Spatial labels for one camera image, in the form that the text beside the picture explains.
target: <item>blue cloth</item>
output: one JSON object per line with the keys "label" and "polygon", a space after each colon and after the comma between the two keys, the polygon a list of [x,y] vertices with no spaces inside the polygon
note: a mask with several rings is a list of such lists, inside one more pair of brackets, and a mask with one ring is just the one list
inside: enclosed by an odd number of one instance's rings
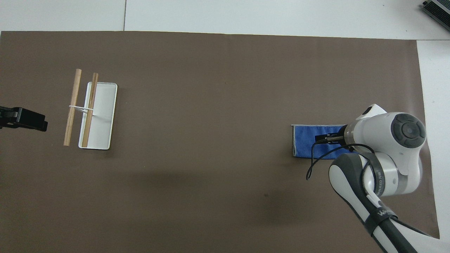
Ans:
{"label": "blue cloth", "polygon": [[[315,136],[339,132],[342,125],[292,125],[293,127],[293,155],[295,157],[311,158],[311,146],[315,143]],[[339,147],[339,144],[317,144],[314,146],[314,158],[319,158],[326,152]],[[339,155],[350,153],[347,149],[338,149],[323,159],[336,159]]]}

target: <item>wooden stick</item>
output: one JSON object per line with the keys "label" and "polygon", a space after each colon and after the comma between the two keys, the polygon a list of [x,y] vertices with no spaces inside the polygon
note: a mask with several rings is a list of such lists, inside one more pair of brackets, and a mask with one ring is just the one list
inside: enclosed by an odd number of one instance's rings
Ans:
{"label": "wooden stick", "polygon": [[[73,80],[72,98],[70,105],[77,105],[78,89],[80,88],[81,69],[75,70],[75,79]],[[64,134],[64,146],[69,146],[70,136],[72,135],[73,116],[75,108],[69,107],[69,115],[67,116],[66,133]]]}
{"label": "wooden stick", "polygon": [[[99,75],[97,73],[94,73],[92,76],[92,85],[90,86],[90,96],[89,96],[89,106],[88,106],[90,109],[94,109],[95,92],[97,90],[97,81],[98,80],[99,80]],[[93,113],[93,110],[87,111],[85,130],[84,130],[84,134],[83,134],[83,142],[81,144],[82,148],[86,148],[87,143],[89,141],[90,125],[92,123],[92,113]]]}

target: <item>velcro strap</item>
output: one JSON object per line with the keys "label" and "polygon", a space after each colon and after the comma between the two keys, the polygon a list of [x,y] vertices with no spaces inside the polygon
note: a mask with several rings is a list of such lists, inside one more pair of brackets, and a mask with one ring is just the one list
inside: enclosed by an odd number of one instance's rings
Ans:
{"label": "velcro strap", "polygon": [[377,228],[380,222],[389,219],[392,216],[398,218],[397,215],[389,207],[378,207],[369,214],[369,217],[367,217],[367,220],[364,222],[364,227],[366,228],[367,232],[372,235],[375,228]]}

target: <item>black ribbed object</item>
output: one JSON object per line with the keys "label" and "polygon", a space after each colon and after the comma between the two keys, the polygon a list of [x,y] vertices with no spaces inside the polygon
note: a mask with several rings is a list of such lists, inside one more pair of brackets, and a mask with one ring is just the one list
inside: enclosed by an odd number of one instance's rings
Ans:
{"label": "black ribbed object", "polygon": [[425,1],[422,10],[450,31],[450,0]]}

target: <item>white robotic arm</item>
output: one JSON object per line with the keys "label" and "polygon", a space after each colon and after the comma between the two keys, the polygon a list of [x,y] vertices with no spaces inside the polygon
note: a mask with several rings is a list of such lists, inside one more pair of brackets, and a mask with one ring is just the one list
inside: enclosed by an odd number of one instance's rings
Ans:
{"label": "white robotic arm", "polygon": [[375,151],[355,146],[358,154],[342,154],[333,161],[329,178],[378,245],[385,252],[448,252],[449,243],[402,223],[379,199],[417,189],[423,124],[410,114],[387,113],[373,104],[340,134],[342,145],[364,144]]}

